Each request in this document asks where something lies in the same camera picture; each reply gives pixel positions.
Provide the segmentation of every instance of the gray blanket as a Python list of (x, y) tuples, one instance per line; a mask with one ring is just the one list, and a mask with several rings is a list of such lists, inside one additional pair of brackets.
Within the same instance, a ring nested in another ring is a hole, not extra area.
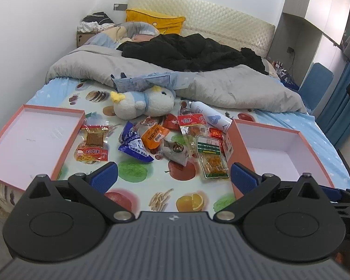
[[(168, 71), (138, 59), (123, 58), (115, 49), (83, 45), (51, 66), (47, 82), (55, 77), (73, 77), (92, 79), (113, 87), (111, 74), (117, 78), (121, 72), (134, 77)], [(189, 88), (177, 90), (176, 94), (222, 108), (306, 113), (299, 94), (245, 65), (197, 73)]]

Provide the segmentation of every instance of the cardboard box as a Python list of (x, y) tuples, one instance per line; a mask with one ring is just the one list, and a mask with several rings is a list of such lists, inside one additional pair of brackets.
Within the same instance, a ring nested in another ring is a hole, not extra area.
[[(334, 187), (323, 164), (299, 131), (234, 119), (223, 142), (228, 168), (235, 162), (258, 175), (272, 173), (282, 181), (297, 181), (304, 172), (316, 182)], [(236, 198), (242, 193), (234, 186)]]
[(0, 131), (0, 181), (26, 190), (38, 174), (56, 180), (84, 120), (84, 110), (23, 105)]

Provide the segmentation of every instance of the tufted cream headboard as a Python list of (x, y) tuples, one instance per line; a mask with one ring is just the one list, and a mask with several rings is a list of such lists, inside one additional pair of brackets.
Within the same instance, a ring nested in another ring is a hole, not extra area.
[(250, 15), (202, 0), (128, 0), (129, 8), (143, 8), (170, 16), (185, 16), (182, 36), (200, 33), (236, 49), (249, 47), (266, 57), (275, 26)]

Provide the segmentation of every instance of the black blanket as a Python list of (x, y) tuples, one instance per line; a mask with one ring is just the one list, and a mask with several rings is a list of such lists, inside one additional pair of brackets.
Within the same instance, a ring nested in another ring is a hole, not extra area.
[(140, 59), (179, 72), (206, 72), (245, 64), (257, 72), (265, 72), (260, 56), (249, 48), (241, 51), (219, 44), (200, 34), (182, 37), (159, 35), (145, 42), (124, 42), (118, 48), (122, 57)]

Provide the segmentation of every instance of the metal bolt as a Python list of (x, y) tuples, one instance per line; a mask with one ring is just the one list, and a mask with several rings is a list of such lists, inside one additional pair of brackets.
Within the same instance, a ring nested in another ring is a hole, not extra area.
[(217, 213), (217, 218), (223, 221), (231, 221), (235, 218), (235, 214), (228, 210), (223, 210)]
[(126, 210), (120, 210), (115, 212), (113, 217), (119, 221), (127, 221), (131, 219), (131, 213)]

